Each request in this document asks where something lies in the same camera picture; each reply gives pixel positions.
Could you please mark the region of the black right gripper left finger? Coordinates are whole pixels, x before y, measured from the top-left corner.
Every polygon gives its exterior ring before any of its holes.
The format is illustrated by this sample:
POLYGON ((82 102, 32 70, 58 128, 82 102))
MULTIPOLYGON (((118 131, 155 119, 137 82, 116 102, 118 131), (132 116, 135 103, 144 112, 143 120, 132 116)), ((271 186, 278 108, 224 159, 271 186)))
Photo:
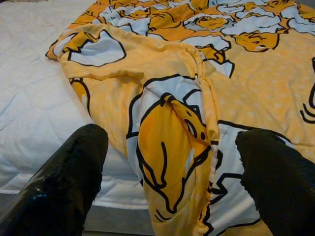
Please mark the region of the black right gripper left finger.
POLYGON ((77 129, 0 212, 2 236, 80 236, 101 189, 107 132, 77 129))

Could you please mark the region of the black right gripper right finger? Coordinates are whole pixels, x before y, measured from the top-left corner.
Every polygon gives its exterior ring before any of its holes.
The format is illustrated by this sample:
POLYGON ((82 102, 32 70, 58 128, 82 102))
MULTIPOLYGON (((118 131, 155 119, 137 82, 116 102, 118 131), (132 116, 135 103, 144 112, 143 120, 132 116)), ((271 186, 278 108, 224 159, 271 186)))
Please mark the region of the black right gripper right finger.
POLYGON ((237 150, 244 167, 241 184, 275 236, 315 234, 315 165, 276 134, 239 132, 237 150))

